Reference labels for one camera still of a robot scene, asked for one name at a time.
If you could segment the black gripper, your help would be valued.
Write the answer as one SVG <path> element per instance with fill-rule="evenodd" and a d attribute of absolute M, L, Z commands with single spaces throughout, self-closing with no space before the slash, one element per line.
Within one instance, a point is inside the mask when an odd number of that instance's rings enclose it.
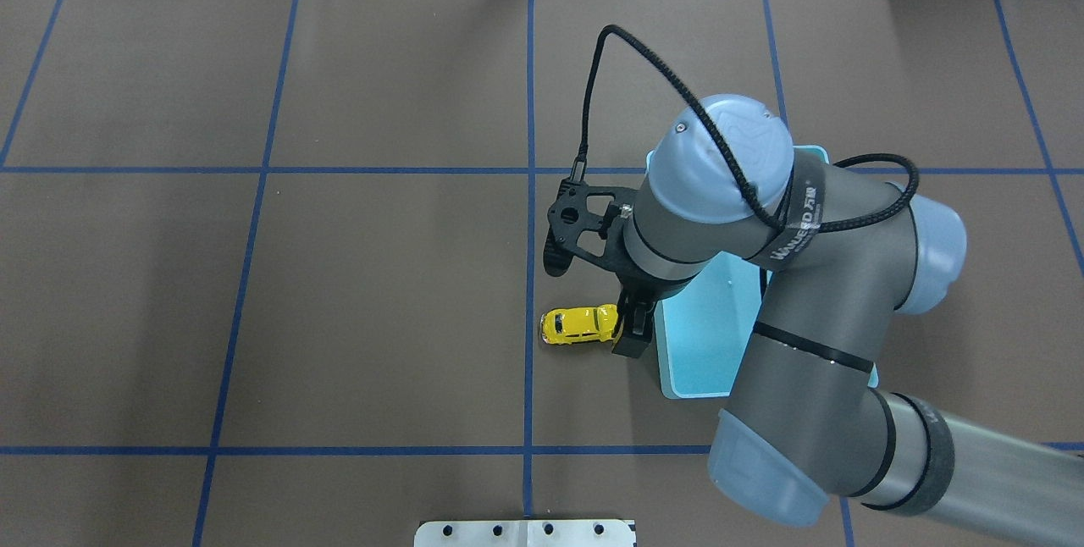
<path fill-rule="evenodd" d="M 619 272 L 618 281 L 621 291 L 611 353 L 625 359 L 640 359 L 654 342 L 655 305 L 678 294 L 678 281 L 659 279 L 638 266 Z"/>

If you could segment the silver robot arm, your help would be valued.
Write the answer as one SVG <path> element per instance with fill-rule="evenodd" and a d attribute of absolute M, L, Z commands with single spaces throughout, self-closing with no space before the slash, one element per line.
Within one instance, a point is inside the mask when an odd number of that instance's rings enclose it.
<path fill-rule="evenodd" d="M 730 500 L 809 528 L 840 495 L 1080 546 L 1080 457 L 870 388 L 892 317 L 928 312 L 960 276 L 967 235 L 951 207 L 823 162 L 759 101 L 715 95 L 653 151 L 619 249 L 632 300 L 678 294 L 717 253 L 771 275 L 710 447 Z"/>

